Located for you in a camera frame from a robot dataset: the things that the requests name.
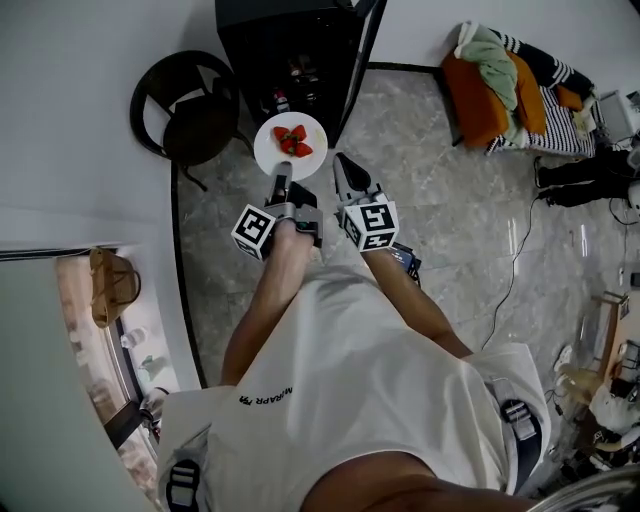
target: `black chair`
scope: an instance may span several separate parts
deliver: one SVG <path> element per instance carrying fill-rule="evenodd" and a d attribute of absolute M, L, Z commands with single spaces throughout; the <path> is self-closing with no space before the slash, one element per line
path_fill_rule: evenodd
<path fill-rule="evenodd" d="M 207 90 L 198 67 L 218 75 L 213 79 L 211 91 Z M 178 101 L 198 91 L 201 95 Z M 162 146 L 151 139 L 144 124 L 148 96 L 170 117 Z M 131 98 L 129 121 L 140 144 L 177 164 L 187 179 L 206 191 L 207 188 L 189 174 L 190 166 L 211 160 L 232 137 L 244 142 L 253 156 L 251 143 L 238 131 L 239 112 L 238 86 L 224 62 L 205 52 L 184 51 L 162 59 L 140 79 Z"/>

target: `striped cloth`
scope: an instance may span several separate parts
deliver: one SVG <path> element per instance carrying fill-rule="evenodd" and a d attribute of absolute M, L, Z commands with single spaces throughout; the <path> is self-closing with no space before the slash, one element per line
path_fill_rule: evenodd
<path fill-rule="evenodd" d="M 568 156 L 592 157 L 596 154 L 596 142 L 593 132 L 586 139 L 580 139 L 573 124 L 573 115 L 568 108 L 558 104 L 553 90 L 540 87 L 544 111 L 547 118 L 547 129 L 544 135 L 527 132 L 524 149 L 537 149 L 547 153 Z M 596 101 L 591 107 L 596 125 L 604 125 L 600 104 Z M 493 139 L 487 148 L 487 154 L 505 149 L 523 149 L 512 144 L 502 135 Z"/>
<path fill-rule="evenodd" d="M 527 63 L 538 85 L 549 89 L 554 88 L 556 85 L 562 85 L 579 94 L 582 101 L 591 95 L 595 86 L 591 80 L 579 71 L 542 51 L 540 48 L 520 41 L 504 32 L 490 30 L 500 38 L 506 50 L 515 53 Z"/>

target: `strawberry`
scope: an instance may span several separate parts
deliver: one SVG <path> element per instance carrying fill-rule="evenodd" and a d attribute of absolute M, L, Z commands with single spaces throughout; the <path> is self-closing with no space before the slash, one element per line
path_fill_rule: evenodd
<path fill-rule="evenodd" d="M 282 126 L 276 126 L 273 129 L 273 135 L 276 140 L 282 141 L 287 135 L 289 135 L 289 130 L 287 128 L 283 128 Z"/>
<path fill-rule="evenodd" d="M 284 139 L 282 142 L 280 142 L 280 149 L 287 155 L 293 155 L 296 150 L 296 140 Z"/>
<path fill-rule="evenodd" d="M 302 142 L 307 138 L 307 132 L 304 130 L 304 126 L 299 124 L 293 130 L 291 130 L 291 135 L 298 139 L 298 142 Z"/>
<path fill-rule="evenodd" d="M 302 158 L 303 156 L 310 155 L 313 153 L 313 149 L 307 146 L 304 142 L 298 142 L 296 146 L 296 156 Z"/>

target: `orange cushion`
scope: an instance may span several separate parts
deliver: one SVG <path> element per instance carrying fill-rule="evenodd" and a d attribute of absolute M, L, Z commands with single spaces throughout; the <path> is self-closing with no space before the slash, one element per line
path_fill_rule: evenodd
<path fill-rule="evenodd" d="M 558 85 L 556 87 L 556 96 L 558 97 L 558 103 L 561 107 L 566 107 L 569 110 L 575 110 L 577 112 L 582 110 L 582 99 L 580 99 L 579 94 Z"/>
<path fill-rule="evenodd" d="M 450 53 L 442 62 L 442 71 L 465 145 L 486 148 L 509 127 L 504 105 L 484 83 L 476 63 L 456 59 Z"/>
<path fill-rule="evenodd" d="M 547 117 L 544 113 L 544 103 L 538 82 L 525 61 L 515 53 L 507 52 L 507 54 L 518 70 L 518 84 L 516 85 L 518 118 L 527 131 L 544 135 L 547 129 Z"/>

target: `black cabinet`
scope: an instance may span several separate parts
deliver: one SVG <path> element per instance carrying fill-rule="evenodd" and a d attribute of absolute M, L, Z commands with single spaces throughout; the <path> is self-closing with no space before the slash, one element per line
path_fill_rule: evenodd
<path fill-rule="evenodd" d="M 386 0 L 216 1 L 218 34 L 258 125 L 290 108 L 335 146 L 355 103 Z"/>

